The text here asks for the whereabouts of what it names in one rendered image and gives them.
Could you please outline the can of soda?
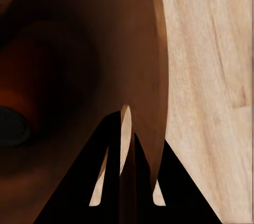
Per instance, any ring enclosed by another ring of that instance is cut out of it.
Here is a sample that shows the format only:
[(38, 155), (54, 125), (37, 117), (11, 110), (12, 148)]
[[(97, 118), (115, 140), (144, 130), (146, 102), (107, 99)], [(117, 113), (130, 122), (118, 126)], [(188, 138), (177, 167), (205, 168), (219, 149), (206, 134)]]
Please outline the can of soda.
[(24, 142), (41, 125), (58, 71), (54, 53), (16, 39), (0, 53), (0, 146)]

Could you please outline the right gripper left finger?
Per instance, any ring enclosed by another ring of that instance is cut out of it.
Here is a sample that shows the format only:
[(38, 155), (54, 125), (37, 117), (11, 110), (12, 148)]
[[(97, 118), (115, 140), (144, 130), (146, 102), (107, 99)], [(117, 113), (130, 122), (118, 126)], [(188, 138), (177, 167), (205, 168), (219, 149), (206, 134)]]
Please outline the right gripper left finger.
[[(105, 116), (34, 224), (119, 224), (121, 112)], [(108, 150), (101, 204), (89, 206)]]

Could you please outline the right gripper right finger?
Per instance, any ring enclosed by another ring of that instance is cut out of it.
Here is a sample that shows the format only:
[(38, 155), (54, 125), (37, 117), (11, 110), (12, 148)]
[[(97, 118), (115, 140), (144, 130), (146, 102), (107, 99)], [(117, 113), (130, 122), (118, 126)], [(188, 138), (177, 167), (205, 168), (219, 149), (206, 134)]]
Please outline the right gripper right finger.
[(157, 177), (166, 206), (157, 206), (148, 164), (135, 133), (134, 148), (137, 224), (222, 224), (166, 140)]

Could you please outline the trash can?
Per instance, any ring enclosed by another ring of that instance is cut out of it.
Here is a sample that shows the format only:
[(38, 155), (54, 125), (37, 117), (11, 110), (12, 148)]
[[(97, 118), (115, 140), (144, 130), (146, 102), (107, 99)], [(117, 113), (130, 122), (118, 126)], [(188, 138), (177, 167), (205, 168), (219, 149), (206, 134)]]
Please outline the trash can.
[(0, 53), (16, 39), (46, 45), (58, 71), (40, 127), (0, 146), (0, 224), (34, 224), (102, 119), (120, 111), (122, 126), (128, 107), (119, 224), (137, 224), (134, 133), (153, 193), (168, 120), (163, 0), (0, 0)]

